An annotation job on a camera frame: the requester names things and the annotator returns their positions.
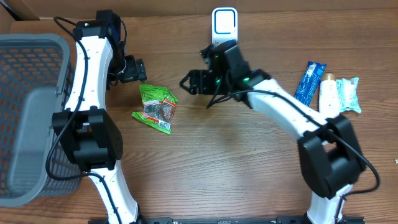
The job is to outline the green snack bag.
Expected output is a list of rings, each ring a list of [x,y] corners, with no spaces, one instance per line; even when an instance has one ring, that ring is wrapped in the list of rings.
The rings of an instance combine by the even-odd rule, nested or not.
[[[166,87],[141,84],[139,90],[143,110],[133,112],[132,117],[158,131],[170,134],[178,99]]]

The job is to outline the blue snack wrapper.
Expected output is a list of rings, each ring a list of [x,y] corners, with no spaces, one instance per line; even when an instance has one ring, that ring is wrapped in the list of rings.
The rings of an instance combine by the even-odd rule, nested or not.
[[[309,106],[316,89],[320,85],[327,64],[309,61],[307,69],[298,84],[294,98],[306,106]]]

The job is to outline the white cream tube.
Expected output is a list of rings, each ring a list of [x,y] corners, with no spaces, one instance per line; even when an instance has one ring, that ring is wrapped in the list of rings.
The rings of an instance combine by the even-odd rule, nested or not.
[[[334,74],[326,73],[320,82],[319,112],[328,118],[335,118],[340,113],[339,106],[336,78]]]

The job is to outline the mint tissue wipes pack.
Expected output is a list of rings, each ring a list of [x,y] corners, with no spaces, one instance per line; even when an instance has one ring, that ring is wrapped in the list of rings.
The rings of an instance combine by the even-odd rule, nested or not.
[[[342,78],[336,80],[338,99],[340,102],[340,113],[345,111],[355,111],[356,113],[360,114],[362,112],[356,92],[358,88],[358,82],[358,77],[354,77],[352,79]]]

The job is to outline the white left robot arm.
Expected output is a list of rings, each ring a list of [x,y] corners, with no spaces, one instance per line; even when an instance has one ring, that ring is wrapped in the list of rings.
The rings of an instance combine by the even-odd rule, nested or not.
[[[68,32],[76,42],[73,86],[63,110],[52,115],[57,137],[45,170],[59,181],[89,177],[108,213],[106,223],[145,223],[123,174],[123,137],[105,97],[112,84],[145,80],[144,63],[125,54],[126,25],[112,10],[73,26]]]

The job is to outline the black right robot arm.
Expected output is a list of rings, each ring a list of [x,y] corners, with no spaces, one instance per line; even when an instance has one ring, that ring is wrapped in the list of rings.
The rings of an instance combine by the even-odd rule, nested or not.
[[[250,68],[235,40],[200,51],[206,70],[190,70],[180,87],[191,95],[210,95],[208,106],[235,99],[265,114],[298,145],[302,176],[312,191],[310,207],[296,223],[364,223],[347,217],[348,196],[370,193],[381,178],[363,156],[350,120],[309,108],[287,93],[267,72]]]

